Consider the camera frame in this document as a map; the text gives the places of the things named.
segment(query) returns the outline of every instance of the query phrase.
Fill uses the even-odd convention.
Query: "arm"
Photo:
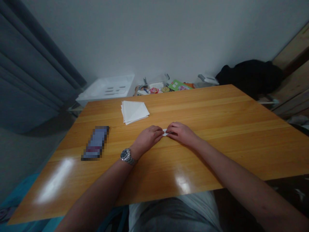
[[[158,126],[143,130],[130,147],[131,157],[139,160],[163,134],[162,128]],[[117,160],[76,201],[56,231],[96,231],[112,209],[132,169],[133,166],[127,162]]]
[[[169,125],[168,137],[195,149],[213,169],[231,194],[256,218],[266,231],[308,231],[309,220],[257,176],[234,162],[189,127]]]

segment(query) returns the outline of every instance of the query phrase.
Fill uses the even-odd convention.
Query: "black bag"
[[[271,61],[249,60],[237,64],[234,68],[225,65],[216,79],[220,85],[233,84],[258,100],[258,94],[268,94],[279,87],[283,72]]]

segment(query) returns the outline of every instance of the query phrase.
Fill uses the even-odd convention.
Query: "person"
[[[231,194],[256,218],[266,231],[309,231],[309,220],[257,176],[234,162],[188,126],[173,122],[167,136],[195,149]],[[112,209],[127,176],[142,155],[163,137],[163,130],[151,126],[143,130],[132,146],[121,154],[76,201],[56,231],[96,231]],[[129,209],[130,231],[222,231],[210,192],[185,200],[167,198],[148,202],[143,209]],[[193,207],[190,202],[198,201]]]

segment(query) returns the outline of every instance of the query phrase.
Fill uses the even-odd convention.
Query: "wristwatch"
[[[123,152],[122,152],[121,155],[120,155],[120,158],[121,158],[123,161],[125,161],[125,162],[127,162],[127,163],[129,163],[129,164],[131,164],[131,165],[133,165],[133,166],[137,164],[137,160],[134,160],[134,159],[131,157],[130,148],[124,149]]]

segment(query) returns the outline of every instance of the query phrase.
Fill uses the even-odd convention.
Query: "finger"
[[[179,139],[178,139],[178,136],[177,136],[177,135],[174,135],[174,134],[168,134],[166,137],[169,137],[169,138],[171,138],[171,139],[173,139],[173,140],[176,140],[176,141],[179,140]]]
[[[178,127],[170,127],[166,130],[167,133],[176,133],[178,134],[180,132],[180,128]]]
[[[163,135],[164,134],[164,131],[162,131],[162,130],[157,130],[156,132],[155,132],[155,137],[158,137],[158,136],[160,136],[160,135]]]
[[[154,144],[156,144],[157,142],[159,142],[162,138],[163,138],[163,135],[160,135],[158,138],[156,138],[156,139],[154,140]]]
[[[179,122],[172,122],[167,128],[170,127],[179,127]]]
[[[161,127],[159,127],[159,126],[153,126],[153,127],[150,127],[150,130],[151,131],[163,131],[163,129],[161,128]]]

